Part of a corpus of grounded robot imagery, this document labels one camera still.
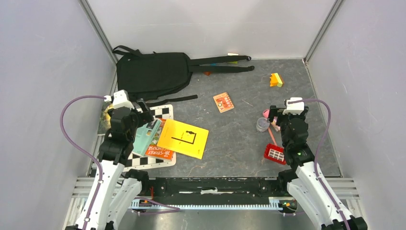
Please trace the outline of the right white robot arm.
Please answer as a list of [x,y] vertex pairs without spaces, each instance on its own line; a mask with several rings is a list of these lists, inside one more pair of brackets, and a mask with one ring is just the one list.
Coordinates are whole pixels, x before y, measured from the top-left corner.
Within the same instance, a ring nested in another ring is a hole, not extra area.
[[308,107],[300,112],[270,106],[268,119],[280,127],[283,154],[289,170],[277,177],[277,191],[291,195],[310,218],[317,230],[366,230],[363,217],[354,216],[335,194],[321,173],[315,155],[307,144]]

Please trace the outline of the yellow book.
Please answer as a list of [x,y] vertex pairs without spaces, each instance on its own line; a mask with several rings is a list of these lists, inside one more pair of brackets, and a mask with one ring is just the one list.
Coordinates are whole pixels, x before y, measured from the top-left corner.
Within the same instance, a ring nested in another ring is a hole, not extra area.
[[201,160],[208,135],[207,129],[167,119],[157,146]]

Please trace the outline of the black student backpack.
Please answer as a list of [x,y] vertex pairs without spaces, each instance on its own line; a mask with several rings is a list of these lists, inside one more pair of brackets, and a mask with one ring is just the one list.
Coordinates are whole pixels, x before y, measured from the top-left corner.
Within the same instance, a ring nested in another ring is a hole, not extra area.
[[226,66],[230,61],[250,61],[250,56],[220,56],[191,59],[182,52],[143,54],[119,45],[112,52],[120,55],[116,63],[117,88],[128,93],[129,100],[156,100],[174,94],[190,84],[192,75],[200,72],[240,73],[254,66]]

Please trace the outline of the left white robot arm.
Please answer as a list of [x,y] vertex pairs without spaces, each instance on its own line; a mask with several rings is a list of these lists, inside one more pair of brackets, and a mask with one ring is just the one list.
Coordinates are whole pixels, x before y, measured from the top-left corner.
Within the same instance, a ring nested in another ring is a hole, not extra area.
[[116,230],[137,195],[150,190],[148,173],[131,169],[126,172],[122,186],[115,192],[118,180],[133,151],[136,130],[153,121],[149,107],[143,99],[137,100],[142,112],[130,101],[113,100],[109,111],[111,128],[100,145],[99,155],[91,159],[97,171],[87,202],[75,224],[67,230]]

